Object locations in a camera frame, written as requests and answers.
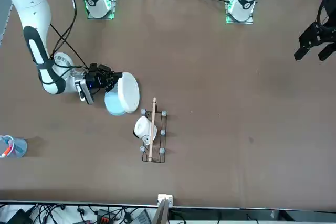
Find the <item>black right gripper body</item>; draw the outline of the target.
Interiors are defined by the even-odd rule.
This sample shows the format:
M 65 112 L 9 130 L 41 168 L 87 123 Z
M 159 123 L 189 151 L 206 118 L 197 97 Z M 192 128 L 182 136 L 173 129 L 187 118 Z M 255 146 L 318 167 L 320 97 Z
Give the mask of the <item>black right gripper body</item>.
M 91 63 L 88 72 L 85 74 L 86 85 L 91 95 L 96 94 L 100 89 L 110 91 L 110 67 L 103 64 Z

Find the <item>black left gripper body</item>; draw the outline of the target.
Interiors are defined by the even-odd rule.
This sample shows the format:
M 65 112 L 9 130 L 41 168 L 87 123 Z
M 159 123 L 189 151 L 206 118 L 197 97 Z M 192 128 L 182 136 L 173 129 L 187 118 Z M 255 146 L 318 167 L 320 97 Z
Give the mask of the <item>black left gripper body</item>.
M 335 42 L 335 32 L 322 28 L 317 22 L 311 23 L 299 37 L 300 48 L 311 48 L 327 42 Z

